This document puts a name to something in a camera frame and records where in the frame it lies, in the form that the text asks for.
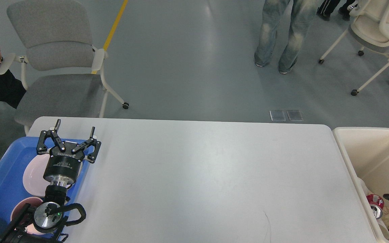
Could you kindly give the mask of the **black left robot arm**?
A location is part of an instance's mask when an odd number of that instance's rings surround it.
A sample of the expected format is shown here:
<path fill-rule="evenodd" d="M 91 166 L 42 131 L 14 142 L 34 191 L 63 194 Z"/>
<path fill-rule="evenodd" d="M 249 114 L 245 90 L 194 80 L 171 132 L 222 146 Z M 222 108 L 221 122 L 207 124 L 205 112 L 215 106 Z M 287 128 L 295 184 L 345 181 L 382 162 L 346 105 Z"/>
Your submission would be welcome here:
<path fill-rule="evenodd" d="M 36 146 L 38 155 L 49 155 L 43 174 L 48 182 L 43 202 L 37 207 L 24 205 L 0 234 L 0 243 L 63 243 L 68 238 L 64 227 L 86 219 L 81 204 L 69 203 L 68 186 L 77 183 L 84 161 L 96 161 L 101 142 L 94 137 L 95 127 L 82 143 L 61 140 L 57 133 L 60 124 L 59 119 L 53 129 L 41 131 Z"/>

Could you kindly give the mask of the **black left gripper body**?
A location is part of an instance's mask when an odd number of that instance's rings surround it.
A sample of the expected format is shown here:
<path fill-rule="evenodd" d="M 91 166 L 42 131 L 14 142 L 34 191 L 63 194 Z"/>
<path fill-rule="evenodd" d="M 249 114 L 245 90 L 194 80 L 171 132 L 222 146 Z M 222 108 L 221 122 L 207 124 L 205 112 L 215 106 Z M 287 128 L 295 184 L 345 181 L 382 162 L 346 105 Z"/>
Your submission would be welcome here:
<path fill-rule="evenodd" d="M 66 185 L 74 184 L 82 170 L 82 159 L 85 157 L 83 151 L 72 154 L 72 150 L 79 145 L 76 142 L 64 142 L 65 151 L 60 151 L 58 146 L 50 149 L 43 179 L 52 181 L 64 181 Z"/>

